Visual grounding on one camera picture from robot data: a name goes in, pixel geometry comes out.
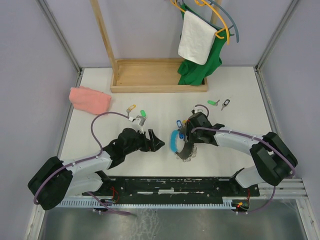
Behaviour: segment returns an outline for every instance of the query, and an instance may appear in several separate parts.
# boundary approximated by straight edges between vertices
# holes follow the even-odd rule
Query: blue hanger
[[[238,28],[237,28],[237,25],[235,23],[235,21],[232,19],[232,17],[229,15],[229,13],[222,7],[220,6],[218,3],[216,3],[215,1],[213,0],[208,0],[210,2],[210,5],[214,4],[216,5],[218,8],[221,9],[221,11],[230,19],[231,23],[232,23],[232,26],[230,26],[228,29],[232,29],[234,27],[234,31],[235,31],[235,37],[236,37],[236,42],[238,43],[239,42],[239,32],[238,32]],[[199,17],[200,19],[202,19],[203,21],[205,21],[207,24],[210,24],[212,27],[214,27],[215,29],[217,30],[220,30],[222,27],[218,27],[214,24],[212,24],[211,22],[205,20],[203,17],[199,16],[198,14],[194,13],[197,17]]]

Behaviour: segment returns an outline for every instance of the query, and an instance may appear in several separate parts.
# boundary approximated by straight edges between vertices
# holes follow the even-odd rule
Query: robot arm
[[[102,154],[95,159],[72,164],[57,173],[41,190],[37,197],[38,203],[44,210],[50,210],[64,198],[97,191],[106,177],[104,170],[114,168],[125,161],[126,155],[135,151],[156,152],[165,145],[158,139],[153,130],[149,129],[149,137],[143,132],[143,118],[136,118],[134,128],[125,128],[117,139],[103,147]],[[49,158],[28,183],[28,188],[36,194],[43,182],[57,169],[74,163],[79,159],[60,160],[57,156]]]
[[[193,131],[194,128],[198,127],[219,130],[219,132],[204,129]],[[269,147],[260,141],[253,139],[253,137],[260,138],[270,144],[280,152],[294,168],[298,164],[295,156],[274,132],[269,132],[266,135],[250,135],[241,132],[238,132],[238,135],[230,134],[232,130],[223,124],[217,123],[212,126],[206,115],[202,112],[194,113],[187,120],[185,128],[186,142],[228,147],[248,154],[253,158],[255,166],[243,168],[235,177],[236,181],[243,188],[264,182],[277,186],[284,178],[288,177],[291,172],[291,168],[277,154],[272,152]]]

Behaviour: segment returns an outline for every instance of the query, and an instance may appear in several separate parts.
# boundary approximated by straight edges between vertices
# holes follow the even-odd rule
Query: white table
[[[177,159],[170,150],[170,136],[177,129],[177,120],[186,120],[196,104],[204,104],[210,110],[211,124],[224,124],[233,130],[252,134],[266,134],[271,128],[252,67],[219,67],[208,79],[208,92],[200,93],[117,93],[110,92],[111,68],[86,68],[81,86],[112,96],[109,111],[126,113],[132,104],[136,108],[131,116],[145,110],[147,120],[144,131],[153,129],[155,135],[166,143],[157,152],[134,152],[124,163],[106,170],[110,176],[176,176],[222,177],[231,176],[240,168],[251,167],[252,158],[236,150],[208,144],[196,144],[196,157],[189,162]],[[217,101],[212,106],[208,100]],[[221,104],[230,99],[221,111]],[[93,154],[99,147],[90,132],[95,116],[74,109],[63,145],[61,160]],[[131,122],[118,115],[106,115],[98,119],[94,132],[103,146],[118,137]]]

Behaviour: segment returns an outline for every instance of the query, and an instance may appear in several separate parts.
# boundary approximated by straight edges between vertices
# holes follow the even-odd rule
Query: white wall
[[[320,2],[301,1],[263,68],[275,117],[320,224]]]
[[[27,184],[57,153],[77,72],[35,0],[0,3],[0,239],[23,239]]]
[[[110,67],[89,0],[47,0],[81,67]],[[185,0],[207,20],[208,7]],[[183,20],[170,0],[100,0],[116,58],[176,58]],[[291,0],[222,0],[239,30],[223,47],[224,65],[256,65]]]

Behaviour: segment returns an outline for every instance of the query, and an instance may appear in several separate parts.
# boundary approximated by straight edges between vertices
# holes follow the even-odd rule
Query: gray floor
[[[251,208],[263,201],[251,201]],[[306,240],[292,201],[274,201],[264,211],[126,209],[131,216],[98,215],[85,208],[47,211],[39,240]]]

